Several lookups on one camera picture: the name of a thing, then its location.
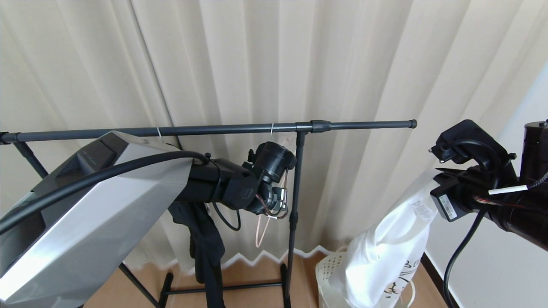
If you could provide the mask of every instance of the baseboard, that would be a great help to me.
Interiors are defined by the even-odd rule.
[[[424,269],[428,273],[428,276],[430,276],[430,279],[432,279],[432,282],[438,289],[438,292],[442,296],[443,299],[445,299],[445,296],[443,295],[443,277],[440,276],[439,272],[436,270],[436,267],[434,264],[432,264],[432,261],[430,261],[430,258],[426,254],[423,254],[423,257],[420,259],[420,262],[423,264]],[[456,308],[460,308],[460,306],[457,304],[455,298],[451,294],[451,301],[455,305]]]

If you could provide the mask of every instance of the curtain fold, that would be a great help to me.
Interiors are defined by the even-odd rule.
[[[416,118],[417,129],[309,134],[296,247],[335,250],[437,162],[427,149],[470,118],[496,135],[548,58],[546,0],[0,2],[1,130]],[[295,149],[293,134],[275,141]],[[163,138],[235,163],[269,134]],[[53,170],[89,140],[31,142]],[[0,147],[2,211],[39,180]],[[293,173],[290,172],[289,187]],[[222,207],[229,221],[235,213]],[[287,250],[287,220],[256,248],[257,217],[225,259]],[[128,257],[193,267],[165,213]]]

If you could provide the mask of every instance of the silver panel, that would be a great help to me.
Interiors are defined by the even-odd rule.
[[[117,164],[178,150],[115,133],[130,142]],[[93,187],[0,279],[2,306],[84,304],[183,190],[191,164],[190,158],[162,162]]]

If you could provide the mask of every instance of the brown tile floor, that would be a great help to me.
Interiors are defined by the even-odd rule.
[[[319,252],[306,259],[298,255],[295,256],[291,283],[293,307],[318,307],[315,266],[324,257],[325,255]],[[168,271],[171,271],[175,276],[172,284],[173,288],[200,286],[193,275],[187,276],[181,274],[177,265],[167,271],[161,271],[154,265],[149,264],[142,270],[135,271],[134,274],[152,295],[158,298],[165,274]],[[275,282],[279,280],[279,265],[268,258],[262,258],[253,267],[239,261],[225,269],[222,272],[222,276],[226,286],[256,282]],[[436,287],[422,266],[419,267],[413,281],[416,285],[417,295],[412,307],[446,307]],[[404,299],[409,298],[409,289],[407,288],[404,292]],[[281,287],[225,291],[223,297],[227,308],[283,307]],[[124,274],[120,270],[117,270],[85,304],[85,308],[109,307],[151,308],[152,305],[127,280]],[[167,307],[206,307],[206,297],[203,293],[171,295],[168,299]]]

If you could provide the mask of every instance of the white fabric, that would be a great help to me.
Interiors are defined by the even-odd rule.
[[[389,213],[354,238],[329,284],[355,308],[393,308],[419,267],[438,210],[435,170],[420,175]]]
[[[471,118],[499,132],[548,57],[547,15],[545,0],[0,1],[0,128],[416,118],[415,130],[306,138],[296,246],[334,250],[432,167],[441,131]],[[269,135],[179,140],[242,162]],[[51,171],[87,142],[29,145]],[[39,178],[15,148],[0,151],[6,210]],[[255,219],[242,213],[236,233],[215,217],[226,259],[286,251],[288,220],[258,249]],[[129,263],[189,269],[188,246],[165,214]]]

